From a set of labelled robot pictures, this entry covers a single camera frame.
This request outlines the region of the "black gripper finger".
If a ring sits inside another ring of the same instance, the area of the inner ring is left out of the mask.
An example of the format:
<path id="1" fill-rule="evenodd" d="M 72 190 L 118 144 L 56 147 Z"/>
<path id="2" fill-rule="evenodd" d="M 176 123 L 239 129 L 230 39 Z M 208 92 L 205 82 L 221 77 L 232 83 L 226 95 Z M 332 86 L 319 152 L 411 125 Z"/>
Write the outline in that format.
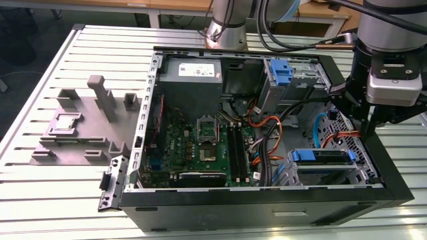
<path id="1" fill-rule="evenodd" d="M 363 105 L 363 101 L 351 96 L 344 84 L 329 87 L 328 98 L 339 112 L 351 120 L 364 138 L 368 129 L 369 106 Z"/>
<path id="2" fill-rule="evenodd" d="M 412 106 L 376 105 L 368 122 L 368 136 L 379 125 L 397 124 L 427 111 L 427 102 L 417 101 Z"/>

